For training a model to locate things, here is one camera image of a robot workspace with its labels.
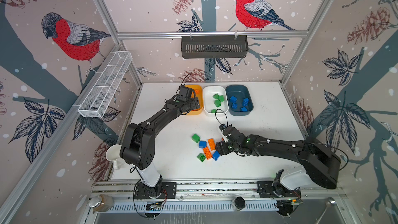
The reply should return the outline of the blue lego brick low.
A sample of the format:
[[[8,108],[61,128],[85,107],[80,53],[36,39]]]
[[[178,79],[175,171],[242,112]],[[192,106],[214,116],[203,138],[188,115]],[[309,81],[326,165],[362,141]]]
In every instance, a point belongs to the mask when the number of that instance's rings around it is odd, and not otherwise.
[[[215,151],[215,152],[212,154],[212,158],[213,158],[215,161],[217,161],[217,160],[219,159],[219,157],[220,157],[220,153],[217,152],[217,151]]]

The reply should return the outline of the orange lego brick studs up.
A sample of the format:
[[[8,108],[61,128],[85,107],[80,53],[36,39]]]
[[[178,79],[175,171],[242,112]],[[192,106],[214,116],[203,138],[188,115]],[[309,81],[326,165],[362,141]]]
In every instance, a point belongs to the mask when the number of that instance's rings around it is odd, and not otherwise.
[[[214,141],[214,139],[209,139],[208,144],[209,144],[210,150],[212,150],[212,151],[216,150],[216,142]]]

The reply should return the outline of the green lego brick bottom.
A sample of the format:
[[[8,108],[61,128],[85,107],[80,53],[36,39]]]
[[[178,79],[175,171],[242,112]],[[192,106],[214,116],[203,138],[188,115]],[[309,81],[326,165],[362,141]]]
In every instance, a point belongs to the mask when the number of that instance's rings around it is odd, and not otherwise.
[[[201,162],[204,162],[207,158],[206,158],[206,156],[203,154],[203,153],[200,153],[198,156],[197,156],[197,158],[201,161]]]

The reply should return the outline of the blue long lego brick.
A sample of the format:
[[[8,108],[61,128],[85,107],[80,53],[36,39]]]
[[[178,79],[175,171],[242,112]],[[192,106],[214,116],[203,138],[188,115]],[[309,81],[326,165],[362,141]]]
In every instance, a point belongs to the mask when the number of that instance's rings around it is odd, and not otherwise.
[[[243,106],[247,106],[249,103],[249,98],[244,98],[243,99]]]

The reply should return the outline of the blue square lego brick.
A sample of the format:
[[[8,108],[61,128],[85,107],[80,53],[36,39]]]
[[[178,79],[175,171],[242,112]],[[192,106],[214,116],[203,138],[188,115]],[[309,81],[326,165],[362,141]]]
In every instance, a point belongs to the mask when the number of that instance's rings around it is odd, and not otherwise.
[[[232,102],[232,103],[236,103],[237,102],[237,98],[236,97],[234,97],[234,96],[231,96],[230,97],[230,102]]]

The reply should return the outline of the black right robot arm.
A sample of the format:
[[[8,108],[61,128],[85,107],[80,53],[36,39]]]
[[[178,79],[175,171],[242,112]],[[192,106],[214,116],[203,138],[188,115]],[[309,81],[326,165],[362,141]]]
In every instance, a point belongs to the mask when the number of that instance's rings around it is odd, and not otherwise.
[[[281,169],[267,186],[265,192],[285,197],[302,186],[315,183],[325,189],[336,189],[341,159],[326,145],[307,137],[303,141],[282,141],[251,134],[245,136],[232,125],[221,124],[223,141],[216,144],[222,155],[232,152],[238,156],[269,156],[290,160],[299,164],[291,171]]]

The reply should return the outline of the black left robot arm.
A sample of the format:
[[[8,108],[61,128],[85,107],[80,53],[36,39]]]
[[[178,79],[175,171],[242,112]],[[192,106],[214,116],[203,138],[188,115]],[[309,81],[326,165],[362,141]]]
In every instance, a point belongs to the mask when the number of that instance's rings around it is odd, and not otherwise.
[[[139,188],[149,198],[157,198],[163,192],[161,174],[152,161],[155,156],[156,136],[173,120],[199,109],[200,103],[194,89],[180,85],[176,94],[166,100],[163,107],[148,120],[128,125],[119,156],[138,171]]]

